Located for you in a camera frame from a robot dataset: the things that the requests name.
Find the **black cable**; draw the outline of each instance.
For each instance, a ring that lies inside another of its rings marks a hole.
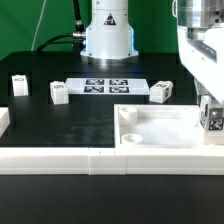
[[[42,44],[41,46],[39,46],[36,51],[42,51],[45,47],[47,47],[48,45],[51,44],[80,44],[80,42],[74,42],[74,41],[60,41],[60,42],[46,42],[44,44]]]
[[[73,34],[72,33],[61,34],[61,35],[58,35],[56,37],[49,39],[46,43],[53,42],[55,40],[59,40],[59,39],[65,38],[65,37],[73,37]]]
[[[73,7],[74,7],[74,13],[75,13],[75,30],[77,32],[84,32],[84,26],[82,23],[78,0],[73,0]]]
[[[75,13],[75,20],[82,20],[78,0],[73,0],[73,7]]]

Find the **white plastic tray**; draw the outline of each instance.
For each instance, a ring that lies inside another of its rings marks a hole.
[[[65,86],[69,94],[149,95],[145,79],[68,78]]]

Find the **circular hole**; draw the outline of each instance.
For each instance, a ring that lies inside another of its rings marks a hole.
[[[140,144],[143,141],[143,137],[137,134],[126,134],[121,138],[122,144]]]

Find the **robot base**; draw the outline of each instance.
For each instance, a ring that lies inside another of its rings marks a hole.
[[[119,66],[131,63],[138,62],[138,52],[134,52],[131,56],[122,59],[102,59],[102,58],[93,58],[88,55],[81,54],[81,61],[87,62],[94,65],[102,66]]]

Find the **cable connector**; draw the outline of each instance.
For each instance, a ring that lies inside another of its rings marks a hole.
[[[86,32],[74,32],[72,36],[76,39],[86,39]]]

